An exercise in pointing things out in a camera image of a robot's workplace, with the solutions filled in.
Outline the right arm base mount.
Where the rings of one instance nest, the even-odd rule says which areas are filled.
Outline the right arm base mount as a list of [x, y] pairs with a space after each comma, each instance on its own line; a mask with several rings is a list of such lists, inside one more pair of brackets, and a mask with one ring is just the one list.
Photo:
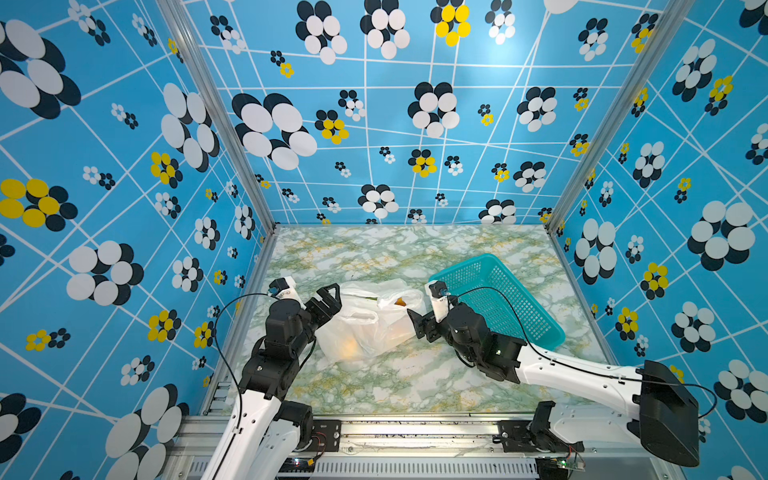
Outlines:
[[552, 431], [549, 418], [555, 406], [554, 401], [541, 401], [531, 420], [498, 421], [493, 442], [505, 453], [583, 453], [582, 441], [568, 443]]

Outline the teal plastic basket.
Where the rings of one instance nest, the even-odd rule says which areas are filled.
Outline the teal plastic basket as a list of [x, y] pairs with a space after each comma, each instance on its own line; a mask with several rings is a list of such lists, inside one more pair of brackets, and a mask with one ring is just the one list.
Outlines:
[[562, 327], [494, 255], [483, 254], [430, 277], [482, 315], [499, 334], [517, 337], [547, 350], [566, 340]]

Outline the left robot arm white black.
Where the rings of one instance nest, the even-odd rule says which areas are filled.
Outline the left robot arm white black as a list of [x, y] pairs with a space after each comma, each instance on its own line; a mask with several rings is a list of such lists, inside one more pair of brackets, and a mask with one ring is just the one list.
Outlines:
[[273, 281], [265, 334], [251, 350], [237, 384], [237, 406], [204, 479], [274, 479], [291, 454], [311, 441], [312, 407], [285, 399], [309, 355], [316, 331], [342, 307], [337, 284], [304, 302], [293, 279]]

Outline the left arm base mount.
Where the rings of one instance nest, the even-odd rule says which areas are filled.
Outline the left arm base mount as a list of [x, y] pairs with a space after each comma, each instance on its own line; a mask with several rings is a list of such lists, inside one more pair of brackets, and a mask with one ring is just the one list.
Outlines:
[[296, 452], [338, 452], [341, 433], [342, 422], [340, 420], [314, 419], [311, 433], [306, 439], [299, 442]]

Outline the white plastic bag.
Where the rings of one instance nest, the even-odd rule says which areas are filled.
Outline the white plastic bag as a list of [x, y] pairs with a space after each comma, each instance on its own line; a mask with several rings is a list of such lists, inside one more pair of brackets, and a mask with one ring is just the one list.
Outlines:
[[342, 308], [317, 332], [318, 344], [331, 363], [339, 360], [339, 346], [354, 339], [368, 361], [415, 336], [407, 309], [426, 311], [424, 294], [401, 279], [385, 282], [345, 282], [340, 285]]

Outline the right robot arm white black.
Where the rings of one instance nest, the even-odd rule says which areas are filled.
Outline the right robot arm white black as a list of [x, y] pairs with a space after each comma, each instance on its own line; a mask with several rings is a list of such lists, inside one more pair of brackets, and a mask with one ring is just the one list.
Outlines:
[[462, 361], [492, 380], [553, 388], [588, 400], [576, 407], [539, 402], [526, 426], [501, 434], [513, 448], [576, 454], [589, 442], [638, 444], [668, 463], [699, 466], [699, 403], [664, 364], [619, 367], [559, 355], [491, 331], [465, 303], [448, 308], [442, 319], [415, 311], [408, 316], [417, 338], [444, 340]]

